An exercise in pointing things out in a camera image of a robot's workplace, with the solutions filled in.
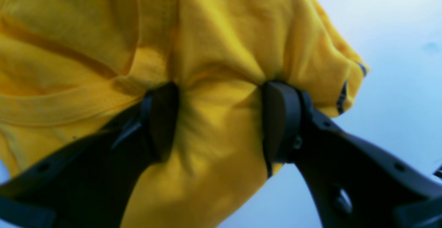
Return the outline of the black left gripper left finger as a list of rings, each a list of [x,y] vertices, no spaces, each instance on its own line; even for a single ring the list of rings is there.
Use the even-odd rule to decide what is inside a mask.
[[[96,133],[1,186],[1,219],[22,228],[118,228],[141,174],[171,153],[179,91],[168,83]]]

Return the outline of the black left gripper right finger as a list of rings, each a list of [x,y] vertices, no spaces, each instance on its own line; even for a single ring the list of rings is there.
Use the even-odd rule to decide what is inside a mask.
[[[262,87],[263,152],[302,174],[324,228],[440,228],[441,185],[398,157],[342,130],[307,92]]]

